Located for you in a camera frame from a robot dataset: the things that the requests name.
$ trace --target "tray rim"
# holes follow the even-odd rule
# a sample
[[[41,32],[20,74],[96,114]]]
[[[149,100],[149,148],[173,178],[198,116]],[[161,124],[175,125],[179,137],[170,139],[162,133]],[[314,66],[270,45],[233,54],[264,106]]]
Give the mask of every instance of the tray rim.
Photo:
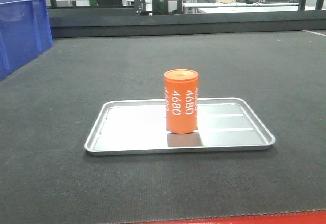
[[[266,127],[266,125],[260,120],[260,118],[256,115],[256,113],[252,110],[252,108],[247,104],[247,102],[244,100],[244,99],[241,99],[241,98],[237,98],[237,97],[225,97],[225,98],[198,98],[198,102],[199,104],[205,104],[204,102],[202,103],[202,101],[207,101],[207,100],[236,100],[236,101],[239,101],[239,103],[243,103],[245,106],[246,106],[246,109],[255,117],[255,119],[259,122],[259,124],[263,127],[263,129],[266,131],[266,133],[270,136],[271,140],[270,142],[268,142],[267,144],[265,144],[263,146],[263,148],[261,149],[266,149],[266,148],[269,148],[271,145],[273,145],[276,141],[274,135],[270,132],[270,130]],[[110,151],[110,153],[107,153],[107,154],[103,154],[105,152],[108,152],[107,150],[93,150],[93,149],[90,149],[88,147],[88,144],[90,143],[90,140],[91,140],[91,137],[92,135],[94,134],[94,131],[97,129],[98,127],[98,122],[99,120],[102,118],[103,116],[103,113],[104,111],[106,110],[106,107],[110,104],[114,104],[114,103],[141,103],[141,102],[163,102],[164,99],[137,99],[137,100],[113,100],[113,101],[110,101],[110,102],[107,102],[105,103],[101,110],[100,110],[100,113],[98,114],[93,126],[92,126],[92,129],[84,143],[84,149],[86,151],[88,151],[89,153],[93,154],[93,155],[125,155],[125,154],[131,154],[131,153],[127,153],[127,152],[130,152],[130,151],[137,151],[137,150],[120,150],[120,151]],[[227,151],[229,147],[236,147],[236,148],[248,148],[250,150],[250,148],[252,148],[252,150],[254,150],[254,148],[256,146],[216,146],[216,147],[198,147],[198,150],[196,150],[196,152],[211,152],[211,151],[214,151],[214,150],[207,150],[208,148],[209,149],[213,149],[213,148],[219,148],[220,150],[218,151]],[[190,151],[187,151],[187,149],[189,149],[189,147],[176,147],[176,148],[170,148],[170,149],[162,149],[160,151],[160,153],[169,153],[169,152],[176,152],[174,151],[175,150],[178,150],[178,152],[182,152],[180,151],[180,149],[185,149],[184,152],[190,152]],[[152,149],[148,149],[148,150],[139,150],[137,151],[138,153],[134,153],[134,154],[144,154],[144,153],[151,153],[152,152]]]

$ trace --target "gray mat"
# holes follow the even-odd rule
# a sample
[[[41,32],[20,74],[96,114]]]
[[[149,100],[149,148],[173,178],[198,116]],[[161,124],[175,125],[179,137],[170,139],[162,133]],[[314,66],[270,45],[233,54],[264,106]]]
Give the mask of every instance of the gray mat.
[[[0,81],[1,223],[126,223],[326,209],[326,38],[306,32],[58,39]],[[111,100],[239,97],[276,137],[265,151],[94,157]]]

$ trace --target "metal frame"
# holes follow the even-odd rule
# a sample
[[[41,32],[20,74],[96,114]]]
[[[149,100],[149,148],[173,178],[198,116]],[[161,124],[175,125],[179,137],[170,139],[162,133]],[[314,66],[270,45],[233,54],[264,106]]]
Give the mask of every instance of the metal frame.
[[[49,9],[53,37],[176,35],[224,32],[317,30],[326,26],[326,11],[225,13],[140,16],[140,0],[134,7]],[[303,10],[306,0],[301,0]],[[178,0],[182,13],[182,0]]]

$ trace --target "orange can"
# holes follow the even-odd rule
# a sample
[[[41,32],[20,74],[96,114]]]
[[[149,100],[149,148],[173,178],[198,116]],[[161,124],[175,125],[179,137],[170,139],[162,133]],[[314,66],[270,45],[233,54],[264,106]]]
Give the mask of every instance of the orange can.
[[[167,130],[176,134],[197,129],[198,73],[176,69],[164,73]]]

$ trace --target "cylinder top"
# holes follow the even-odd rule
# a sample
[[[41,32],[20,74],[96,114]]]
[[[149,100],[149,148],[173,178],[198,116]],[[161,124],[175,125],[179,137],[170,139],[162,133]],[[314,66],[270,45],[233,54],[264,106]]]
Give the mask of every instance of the cylinder top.
[[[198,73],[194,70],[175,69],[165,72],[164,78],[175,82],[192,81],[198,78]]]

